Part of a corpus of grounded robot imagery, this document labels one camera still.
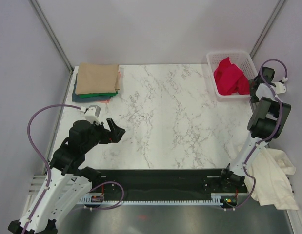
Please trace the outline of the right aluminium frame post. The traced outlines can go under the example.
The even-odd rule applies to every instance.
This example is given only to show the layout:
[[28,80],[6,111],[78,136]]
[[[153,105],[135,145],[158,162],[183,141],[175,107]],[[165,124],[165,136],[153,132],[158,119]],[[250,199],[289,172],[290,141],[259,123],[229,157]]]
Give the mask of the right aluminium frame post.
[[250,52],[250,56],[252,59],[255,57],[255,55],[259,51],[262,43],[264,42],[266,36],[268,35],[269,31],[273,27],[273,24],[276,22],[279,14],[281,13],[282,9],[284,8],[284,6],[286,5],[287,2],[288,2],[288,0],[278,0],[277,1],[275,7],[273,8],[268,20],[266,21],[263,29],[260,32],[259,37],[257,38],[257,40]]

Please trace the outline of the left aluminium frame post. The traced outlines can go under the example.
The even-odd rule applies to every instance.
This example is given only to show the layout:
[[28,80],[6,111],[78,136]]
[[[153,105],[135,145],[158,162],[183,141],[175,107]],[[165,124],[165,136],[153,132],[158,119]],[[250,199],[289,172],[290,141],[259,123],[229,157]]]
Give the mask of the left aluminium frame post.
[[41,24],[43,25],[45,31],[47,32],[52,44],[55,46],[56,51],[58,52],[61,60],[63,61],[65,67],[69,71],[70,74],[73,73],[73,66],[69,61],[66,53],[64,52],[63,47],[60,44],[51,24],[49,23],[45,13],[43,12],[42,7],[40,6],[37,0],[29,0],[30,5],[32,6],[33,10],[35,11],[38,19],[40,20]]

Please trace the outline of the folded salmon pink t shirt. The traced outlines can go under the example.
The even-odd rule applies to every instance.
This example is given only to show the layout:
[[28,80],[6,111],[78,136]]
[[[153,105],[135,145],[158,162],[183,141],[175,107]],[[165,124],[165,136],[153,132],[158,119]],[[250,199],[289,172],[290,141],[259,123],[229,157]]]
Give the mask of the folded salmon pink t shirt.
[[[120,71],[118,71],[118,77],[117,77],[117,82],[116,82],[116,87],[118,88],[117,91],[120,90],[120,78],[122,77]],[[103,101],[99,101],[99,103],[103,103],[103,104],[108,104],[111,100],[111,97],[109,100],[103,100]]]

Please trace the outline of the cream white t shirt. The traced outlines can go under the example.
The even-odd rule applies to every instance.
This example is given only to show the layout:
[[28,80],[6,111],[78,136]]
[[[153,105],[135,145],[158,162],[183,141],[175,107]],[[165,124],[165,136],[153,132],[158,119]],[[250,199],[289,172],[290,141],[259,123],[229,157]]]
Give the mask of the cream white t shirt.
[[299,209],[288,179],[296,172],[296,167],[284,151],[262,149],[247,172],[256,179],[251,197],[261,206],[274,205],[278,210]]

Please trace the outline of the red t shirt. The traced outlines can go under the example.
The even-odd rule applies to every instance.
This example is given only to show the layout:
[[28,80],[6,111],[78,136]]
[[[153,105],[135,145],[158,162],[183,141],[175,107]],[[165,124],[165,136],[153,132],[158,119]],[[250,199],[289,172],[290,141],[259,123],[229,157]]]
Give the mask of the red t shirt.
[[230,62],[229,57],[224,58],[214,72],[214,79],[219,94],[228,96],[233,93],[249,95],[250,85],[244,72]]

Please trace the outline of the aluminium frame post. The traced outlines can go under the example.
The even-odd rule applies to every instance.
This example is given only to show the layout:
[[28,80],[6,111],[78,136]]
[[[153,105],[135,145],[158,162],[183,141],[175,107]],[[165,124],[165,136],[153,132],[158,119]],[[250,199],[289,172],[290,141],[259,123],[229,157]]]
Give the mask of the aluminium frame post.
[[60,44],[51,24],[49,23],[45,13],[43,12],[42,7],[40,6],[37,0],[29,0],[30,5],[32,6],[33,10],[35,11],[38,19],[40,20],[41,24],[43,25],[45,31],[47,32],[52,44],[55,46],[56,51],[58,52],[61,60],[63,61],[65,67],[69,71],[70,74],[73,73],[73,66],[69,61],[66,53],[64,52],[63,47]]
[[284,8],[284,6],[286,5],[287,2],[288,2],[288,0],[278,0],[277,1],[275,7],[273,8],[268,20],[266,21],[263,29],[260,32],[259,37],[257,38],[257,40],[250,52],[250,56],[252,59],[255,57],[255,55],[259,51],[262,43],[264,42],[266,36],[268,35],[269,31],[273,27],[273,24],[276,22],[279,14],[281,13],[282,9]]

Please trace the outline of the folded blue grey t shirt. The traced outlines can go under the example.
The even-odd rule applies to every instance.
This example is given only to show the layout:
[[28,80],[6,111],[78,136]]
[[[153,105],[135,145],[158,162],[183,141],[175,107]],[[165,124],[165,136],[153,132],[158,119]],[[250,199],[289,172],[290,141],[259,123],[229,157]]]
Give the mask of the folded blue grey t shirt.
[[98,96],[98,97],[89,97],[89,98],[80,98],[76,94],[76,84],[77,79],[75,79],[74,85],[73,85],[73,92],[72,92],[72,101],[77,103],[87,103],[87,102],[98,102],[103,100],[109,100],[109,96]]

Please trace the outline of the folded tan t shirt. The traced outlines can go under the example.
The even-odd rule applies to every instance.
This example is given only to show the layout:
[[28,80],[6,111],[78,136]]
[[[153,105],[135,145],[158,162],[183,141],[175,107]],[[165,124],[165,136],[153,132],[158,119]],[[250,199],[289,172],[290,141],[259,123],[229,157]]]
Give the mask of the folded tan t shirt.
[[81,63],[78,67],[76,94],[115,93],[119,88],[119,66]]

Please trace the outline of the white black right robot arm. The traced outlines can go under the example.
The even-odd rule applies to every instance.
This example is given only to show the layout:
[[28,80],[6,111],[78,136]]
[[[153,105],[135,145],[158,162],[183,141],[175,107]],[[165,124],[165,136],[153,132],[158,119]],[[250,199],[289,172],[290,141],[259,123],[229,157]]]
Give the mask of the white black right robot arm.
[[247,176],[245,170],[262,148],[280,136],[290,114],[291,105],[282,102],[277,94],[278,85],[284,86],[284,82],[274,83],[274,75],[272,68],[263,67],[252,80],[251,102],[257,107],[247,125],[246,142],[237,157],[222,169],[218,179],[218,186],[224,192],[232,193],[243,187]]

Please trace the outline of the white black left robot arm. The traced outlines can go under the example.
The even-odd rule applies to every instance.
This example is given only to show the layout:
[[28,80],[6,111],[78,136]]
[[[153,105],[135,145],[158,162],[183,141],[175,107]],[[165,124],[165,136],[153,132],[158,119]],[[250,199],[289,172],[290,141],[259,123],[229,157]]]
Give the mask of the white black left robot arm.
[[88,192],[101,188],[100,173],[93,168],[79,169],[85,155],[98,144],[118,143],[125,130],[111,118],[109,129],[103,123],[79,120],[69,136],[54,152],[50,171],[27,213],[12,221],[8,230],[14,234],[56,234],[58,227],[76,203]]

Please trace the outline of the folded green t shirt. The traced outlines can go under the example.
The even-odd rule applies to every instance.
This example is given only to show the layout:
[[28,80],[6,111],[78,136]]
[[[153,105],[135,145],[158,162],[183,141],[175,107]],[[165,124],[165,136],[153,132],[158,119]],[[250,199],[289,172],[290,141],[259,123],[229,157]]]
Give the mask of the folded green t shirt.
[[89,93],[89,94],[79,94],[78,96],[80,98],[91,98],[91,97],[98,97],[98,96],[109,96],[113,97],[118,94],[118,91],[116,92],[108,92],[108,93]]

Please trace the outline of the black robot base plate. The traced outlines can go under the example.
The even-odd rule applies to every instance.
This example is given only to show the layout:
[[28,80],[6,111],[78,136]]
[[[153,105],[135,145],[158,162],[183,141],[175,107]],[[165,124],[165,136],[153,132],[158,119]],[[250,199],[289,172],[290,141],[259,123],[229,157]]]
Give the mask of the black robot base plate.
[[186,200],[208,199],[213,193],[246,193],[245,184],[234,192],[219,187],[222,169],[169,169],[169,170],[95,170],[86,167],[80,175],[92,182],[92,188],[103,184],[103,194],[118,200]]

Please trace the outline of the white plastic laundry basket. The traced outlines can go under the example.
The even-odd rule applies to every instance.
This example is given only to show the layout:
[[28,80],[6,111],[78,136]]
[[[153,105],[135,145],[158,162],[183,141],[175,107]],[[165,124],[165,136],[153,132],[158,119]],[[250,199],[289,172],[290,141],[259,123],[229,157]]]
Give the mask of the white plastic laundry basket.
[[210,82],[214,89],[214,93],[216,95],[216,100],[219,102],[230,102],[230,101],[244,101],[250,100],[250,95],[240,95],[238,93],[233,93],[231,95],[221,95],[218,92],[214,72],[218,68],[219,63],[229,57],[229,60],[232,64],[235,64],[240,70],[243,71],[244,75],[248,80],[252,80],[258,74],[255,65],[252,61],[250,55],[242,50],[226,50],[226,51],[216,51],[209,52],[206,54],[206,60],[209,67],[210,72]]

